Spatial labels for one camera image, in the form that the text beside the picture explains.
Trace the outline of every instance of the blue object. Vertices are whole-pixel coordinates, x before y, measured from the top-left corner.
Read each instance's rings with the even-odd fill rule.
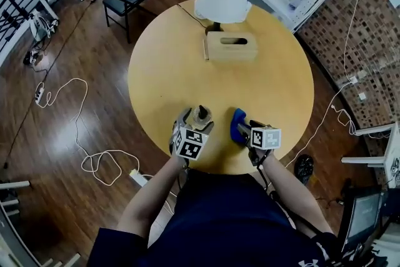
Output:
[[[238,124],[243,124],[247,128],[251,128],[249,125],[247,125],[244,122],[244,118],[246,118],[246,113],[242,109],[237,108],[237,110],[235,110],[235,112],[233,114],[232,121],[231,121],[231,139],[235,143],[246,144],[246,140],[242,137],[239,130],[237,129]]]

